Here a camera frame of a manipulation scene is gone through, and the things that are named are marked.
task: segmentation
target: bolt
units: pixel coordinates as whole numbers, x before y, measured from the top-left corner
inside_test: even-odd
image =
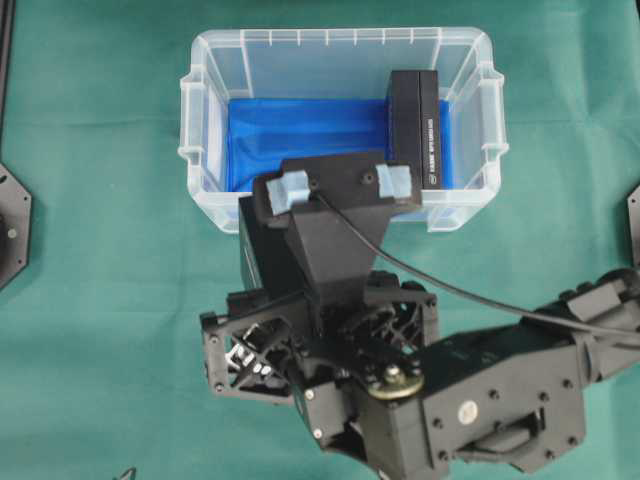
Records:
[[[375,179],[375,177],[373,176],[373,173],[366,172],[364,175],[362,175],[362,178],[360,179],[360,182],[363,185],[371,185],[373,183],[374,179]]]
[[[387,383],[397,383],[402,375],[402,370],[397,365],[389,365],[384,370],[384,379]]]
[[[462,425],[471,425],[478,418],[478,404],[473,400],[463,402],[458,408],[458,421]]]

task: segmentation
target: black cable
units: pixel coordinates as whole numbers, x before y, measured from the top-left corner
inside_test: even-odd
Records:
[[[571,320],[563,317],[555,317],[552,315],[546,315],[544,313],[532,312],[525,308],[516,307],[514,305],[509,305],[508,303],[498,302],[496,300],[492,300],[487,297],[483,297],[481,295],[477,295],[475,293],[469,292],[462,288],[456,287],[455,285],[451,285],[446,283],[433,275],[429,275],[417,268],[412,267],[411,265],[407,265],[403,261],[397,259],[393,255],[386,253],[380,247],[371,242],[365,235],[356,227],[351,220],[349,220],[340,209],[334,207],[331,202],[329,202],[321,193],[315,192],[314,197],[317,198],[320,202],[322,202],[331,212],[333,212],[344,225],[351,230],[351,232],[371,251],[375,252],[380,258],[385,259],[387,262],[395,265],[396,267],[414,275],[417,278],[424,280],[432,285],[435,285],[442,290],[445,290],[453,295],[457,295],[459,297],[465,298],[472,302],[479,303],[486,307],[495,308],[496,310],[502,310],[504,312],[511,313],[513,315],[523,316],[527,318],[532,318],[534,320],[539,320],[541,322],[550,323],[553,325],[559,325],[562,327],[571,328],[573,330],[582,330],[585,332],[593,333],[598,336],[608,336],[608,335],[616,335],[616,336],[625,336],[625,337],[633,337],[636,340],[640,340],[640,333],[629,331],[629,330],[621,330],[618,328],[607,328],[607,327],[598,327],[596,325],[589,325],[587,323],[577,322],[575,320]]]

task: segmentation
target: blue cloth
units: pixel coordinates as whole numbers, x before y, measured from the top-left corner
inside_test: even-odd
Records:
[[[446,102],[442,111],[448,115]],[[231,100],[227,190],[251,191],[254,177],[278,170],[285,158],[385,150],[387,137],[384,99]],[[448,145],[448,137],[442,143]]]

